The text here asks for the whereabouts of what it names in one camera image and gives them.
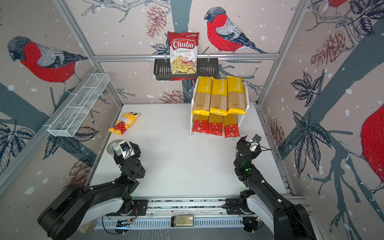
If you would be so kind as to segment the red pasta bag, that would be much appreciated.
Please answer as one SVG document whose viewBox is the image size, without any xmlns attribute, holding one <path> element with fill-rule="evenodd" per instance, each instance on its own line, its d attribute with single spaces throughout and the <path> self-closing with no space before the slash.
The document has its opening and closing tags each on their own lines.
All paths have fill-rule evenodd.
<svg viewBox="0 0 384 240">
<path fill-rule="evenodd" d="M 210 114 L 208 121 L 208 134 L 215 136 L 223 136 L 223 116 Z"/>
<path fill-rule="evenodd" d="M 240 137 L 238 116 L 235 114 L 227 114 L 223 117 L 225 138 Z"/>
<path fill-rule="evenodd" d="M 207 134 L 209 125 L 209 117 L 193 114 L 193 132 Z"/>
</svg>

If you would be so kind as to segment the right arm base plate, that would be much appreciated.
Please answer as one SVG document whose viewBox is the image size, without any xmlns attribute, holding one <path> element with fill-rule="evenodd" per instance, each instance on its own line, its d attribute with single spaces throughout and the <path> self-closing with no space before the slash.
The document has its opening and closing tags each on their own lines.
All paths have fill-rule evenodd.
<svg viewBox="0 0 384 240">
<path fill-rule="evenodd" d="M 225 199 L 222 208 L 226 210 L 228 215 L 249 215 L 250 212 L 245 212 L 240 204 L 239 199 Z"/>
</svg>

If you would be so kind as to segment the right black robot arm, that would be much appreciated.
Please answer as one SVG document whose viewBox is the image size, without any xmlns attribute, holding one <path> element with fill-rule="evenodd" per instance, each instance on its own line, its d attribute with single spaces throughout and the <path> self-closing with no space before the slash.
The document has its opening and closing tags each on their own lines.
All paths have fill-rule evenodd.
<svg viewBox="0 0 384 240">
<path fill-rule="evenodd" d="M 249 189 L 240 193 L 241 209 L 252 212 L 274 234 L 276 240 L 314 240 L 315 232 L 307 210 L 279 194 L 252 163 L 262 152 L 261 136 L 247 141 L 241 137 L 234 161 L 238 179 Z"/>
</svg>

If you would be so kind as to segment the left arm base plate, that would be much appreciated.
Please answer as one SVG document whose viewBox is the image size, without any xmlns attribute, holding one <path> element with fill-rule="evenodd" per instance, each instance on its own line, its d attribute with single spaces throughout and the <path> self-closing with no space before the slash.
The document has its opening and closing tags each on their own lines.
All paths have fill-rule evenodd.
<svg viewBox="0 0 384 240">
<path fill-rule="evenodd" d="M 145 216 L 148 200 L 124 200 L 122 207 L 113 216 Z"/>
</svg>

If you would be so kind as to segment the yellow pasta bag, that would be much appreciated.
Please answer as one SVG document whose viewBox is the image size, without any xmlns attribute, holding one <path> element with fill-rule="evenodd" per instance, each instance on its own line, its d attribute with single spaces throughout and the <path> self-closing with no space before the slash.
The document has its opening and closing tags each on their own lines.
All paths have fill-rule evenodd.
<svg viewBox="0 0 384 240">
<path fill-rule="evenodd" d="M 228 114 L 246 115 L 246 102 L 241 78 L 228 76 Z"/>
<path fill-rule="evenodd" d="M 209 116 L 213 77 L 199 77 L 192 114 Z"/>
<path fill-rule="evenodd" d="M 211 93 L 210 114 L 228 114 L 228 80 L 214 79 Z"/>
</svg>

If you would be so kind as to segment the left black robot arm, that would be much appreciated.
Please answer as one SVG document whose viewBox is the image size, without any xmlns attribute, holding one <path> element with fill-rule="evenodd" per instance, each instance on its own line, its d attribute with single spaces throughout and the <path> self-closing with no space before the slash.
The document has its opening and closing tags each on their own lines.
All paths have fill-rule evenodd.
<svg viewBox="0 0 384 240">
<path fill-rule="evenodd" d="M 38 217 L 38 224 L 53 240 L 67 240 L 80 227 L 107 214 L 140 214 L 131 194 L 146 170 L 140 161 L 137 144 L 122 141 L 113 148 L 113 157 L 121 175 L 115 180 L 82 187 L 69 185 Z"/>
</svg>

